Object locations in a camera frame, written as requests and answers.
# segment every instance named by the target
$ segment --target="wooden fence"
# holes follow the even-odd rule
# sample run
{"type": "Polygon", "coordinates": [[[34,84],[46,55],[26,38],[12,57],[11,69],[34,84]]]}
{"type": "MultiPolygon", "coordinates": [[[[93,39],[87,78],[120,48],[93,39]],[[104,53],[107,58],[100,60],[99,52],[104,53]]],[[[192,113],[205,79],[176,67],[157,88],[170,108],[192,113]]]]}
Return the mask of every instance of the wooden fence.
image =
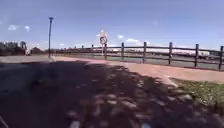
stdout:
{"type": "Polygon", "coordinates": [[[124,58],[140,58],[142,59],[142,63],[145,63],[146,59],[158,59],[158,60],[167,60],[167,63],[169,65],[172,64],[172,61],[191,62],[191,63],[194,63],[195,68],[198,67],[199,63],[216,64],[218,70],[222,70],[223,60],[224,60],[223,46],[221,46],[220,50],[218,51],[218,50],[200,49],[199,44],[196,44],[195,48],[180,48],[180,47],[173,47],[172,42],[169,43],[169,47],[147,46],[146,42],[144,42],[143,46],[125,46],[124,43],[121,43],[121,47],[107,47],[106,45],[103,50],[104,51],[103,55],[100,54],[101,50],[102,50],[102,47],[94,47],[94,45],[92,45],[91,48],[84,48],[84,46],[82,46],[82,48],[74,48],[74,49],[66,49],[66,50],[51,50],[51,53],[55,54],[56,56],[76,55],[76,54],[88,54],[92,58],[94,58],[94,56],[104,56],[105,60],[107,60],[108,57],[119,57],[121,61],[124,61],[124,58]],[[167,50],[167,52],[155,52],[155,51],[150,51],[150,49],[151,50],[162,49],[162,50],[167,50]],[[174,50],[193,51],[193,54],[177,53],[177,52],[174,52],[174,50]],[[203,55],[203,54],[199,54],[200,52],[207,52],[209,54],[203,55]],[[159,58],[159,57],[153,57],[148,55],[167,56],[167,58],[159,58]],[[173,56],[188,57],[188,58],[193,58],[193,60],[175,59],[173,58],[173,56]]]}

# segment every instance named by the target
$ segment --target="road sign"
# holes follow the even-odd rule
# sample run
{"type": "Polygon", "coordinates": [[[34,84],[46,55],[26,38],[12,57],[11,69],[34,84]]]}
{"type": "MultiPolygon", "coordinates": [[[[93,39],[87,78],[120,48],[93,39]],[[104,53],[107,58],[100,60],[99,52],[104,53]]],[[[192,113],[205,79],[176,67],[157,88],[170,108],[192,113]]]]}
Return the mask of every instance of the road sign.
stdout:
{"type": "Polygon", "coordinates": [[[100,32],[100,43],[102,45],[105,45],[107,43],[107,36],[106,36],[106,33],[104,32],[104,30],[101,30],[101,32],[100,32]]]}

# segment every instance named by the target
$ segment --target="street lamp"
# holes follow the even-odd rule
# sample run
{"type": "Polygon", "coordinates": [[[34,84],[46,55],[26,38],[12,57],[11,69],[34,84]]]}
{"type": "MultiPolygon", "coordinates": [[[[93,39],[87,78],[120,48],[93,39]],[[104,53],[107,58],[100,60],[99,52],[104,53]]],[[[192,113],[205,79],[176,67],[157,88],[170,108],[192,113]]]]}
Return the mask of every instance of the street lamp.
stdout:
{"type": "Polygon", "coordinates": [[[52,25],[52,21],[53,21],[53,17],[49,17],[50,20],[50,28],[49,28],[49,47],[48,47],[48,58],[51,58],[51,25],[52,25]]]}

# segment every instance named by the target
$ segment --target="sky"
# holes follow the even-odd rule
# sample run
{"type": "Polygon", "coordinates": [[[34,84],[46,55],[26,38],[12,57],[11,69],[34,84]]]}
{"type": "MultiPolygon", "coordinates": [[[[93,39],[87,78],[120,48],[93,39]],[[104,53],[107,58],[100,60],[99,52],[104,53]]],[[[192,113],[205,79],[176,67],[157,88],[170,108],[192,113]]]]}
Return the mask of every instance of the sky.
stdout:
{"type": "Polygon", "coordinates": [[[48,47],[148,45],[219,49],[224,45],[224,0],[0,0],[0,41],[48,47]]]}

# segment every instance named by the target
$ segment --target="sidewalk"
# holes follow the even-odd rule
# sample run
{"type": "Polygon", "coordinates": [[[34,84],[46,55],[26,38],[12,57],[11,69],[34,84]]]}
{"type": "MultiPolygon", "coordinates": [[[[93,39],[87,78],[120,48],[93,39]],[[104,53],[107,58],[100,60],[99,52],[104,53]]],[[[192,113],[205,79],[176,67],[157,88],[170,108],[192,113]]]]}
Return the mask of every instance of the sidewalk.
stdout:
{"type": "Polygon", "coordinates": [[[159,77],[166,84],[173,84],[169,77],[179,78],[184,80],[197,80],[197,81],[211,81],[224,83],[224,72],[209,71],[200,69],[188,69],[178,68],[171,66],[159,66],[152,64],[136,64],[126,62],[115,62],[105,60],[91,60],[81,58],[69,58],[69,57],[55,57],[56,61],[88,61],[89,63],[101,63],[108,65],[121,65],[128,68],[132,72],[137,72],[141,75],[147,75],[150,77],[159,77]]]}

